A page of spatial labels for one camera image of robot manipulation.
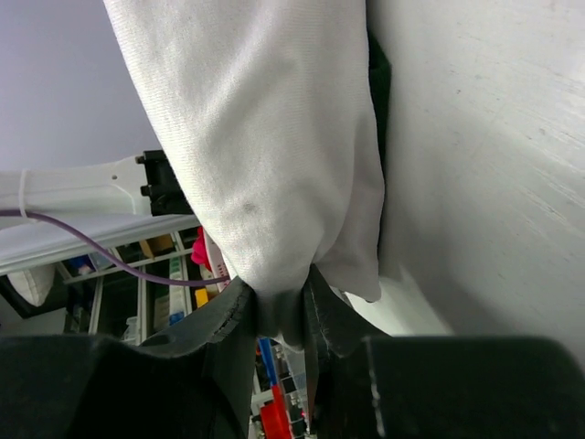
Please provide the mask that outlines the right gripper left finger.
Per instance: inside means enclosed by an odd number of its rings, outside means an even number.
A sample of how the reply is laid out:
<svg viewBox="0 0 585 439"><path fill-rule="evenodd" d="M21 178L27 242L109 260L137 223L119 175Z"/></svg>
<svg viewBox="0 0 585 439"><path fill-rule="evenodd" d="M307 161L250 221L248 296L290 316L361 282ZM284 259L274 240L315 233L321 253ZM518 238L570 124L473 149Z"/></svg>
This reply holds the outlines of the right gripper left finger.
<svg viewBox="0 0 585 439"><path fill-rule="evenodd" d="M196 389L186 414L205 438L246 438L255 367L256 299L236 278L202 308L149 337L144 352L168 359L182 391Z"/></svg>

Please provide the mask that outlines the cream and green t-shirt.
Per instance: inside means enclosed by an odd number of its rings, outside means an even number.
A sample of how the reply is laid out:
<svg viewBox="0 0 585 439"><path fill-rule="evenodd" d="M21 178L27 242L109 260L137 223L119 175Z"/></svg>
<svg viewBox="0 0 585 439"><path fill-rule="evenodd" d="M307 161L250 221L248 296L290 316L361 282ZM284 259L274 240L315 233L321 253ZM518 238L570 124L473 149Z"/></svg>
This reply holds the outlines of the cream and green t-shirt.
<svg viewBox="0 0 585 439"><path fill-rule="evenodd" d="M258 328L303 345L300 292L380 297L385 182L362 1L108 1L126 67L186 199Z"/></svg>

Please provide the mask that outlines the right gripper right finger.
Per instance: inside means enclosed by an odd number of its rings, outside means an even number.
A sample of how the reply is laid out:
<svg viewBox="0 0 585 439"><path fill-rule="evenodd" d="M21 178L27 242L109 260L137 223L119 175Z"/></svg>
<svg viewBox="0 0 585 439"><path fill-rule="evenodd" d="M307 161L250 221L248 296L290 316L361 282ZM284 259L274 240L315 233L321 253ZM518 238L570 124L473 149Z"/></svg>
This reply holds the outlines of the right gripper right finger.
<svg viewBox="0 0 585 439"><path fill-rule="evenodd" d="M309 424L314 434L387 434L388 336L313 265L303 286Z"/></svg>

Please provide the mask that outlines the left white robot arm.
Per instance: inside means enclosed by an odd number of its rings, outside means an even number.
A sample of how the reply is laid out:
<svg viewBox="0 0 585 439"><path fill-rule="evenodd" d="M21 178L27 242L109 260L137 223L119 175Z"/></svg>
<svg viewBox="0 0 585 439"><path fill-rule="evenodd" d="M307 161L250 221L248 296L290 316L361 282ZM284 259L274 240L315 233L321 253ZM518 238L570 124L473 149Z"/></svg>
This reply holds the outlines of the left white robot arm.
<svg viewBox="0 0 585 439"><path fill-rule="evenodd" d="M3 171L1 227L25 224L35 214L191 215L193 210L161 150L94 166Z"/></svg>

